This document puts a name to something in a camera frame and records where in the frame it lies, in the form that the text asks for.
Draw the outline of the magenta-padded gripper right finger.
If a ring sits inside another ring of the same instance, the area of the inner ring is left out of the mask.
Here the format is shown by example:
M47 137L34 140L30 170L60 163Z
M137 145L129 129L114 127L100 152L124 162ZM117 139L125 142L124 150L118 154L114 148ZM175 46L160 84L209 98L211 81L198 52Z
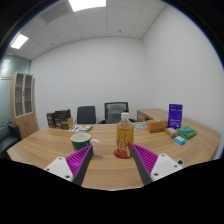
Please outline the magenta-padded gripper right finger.
M135 144L130 146L130 151L143 185L148 185L182 169L182 166L167 154L157 155Z

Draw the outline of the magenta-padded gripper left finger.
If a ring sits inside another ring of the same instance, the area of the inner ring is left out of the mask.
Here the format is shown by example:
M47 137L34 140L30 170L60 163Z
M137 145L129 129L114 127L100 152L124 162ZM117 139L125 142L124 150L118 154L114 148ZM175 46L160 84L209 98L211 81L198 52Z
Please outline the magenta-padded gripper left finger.
M87 146L66 158L57 157L45 171L81 186L92 157L93 147Z

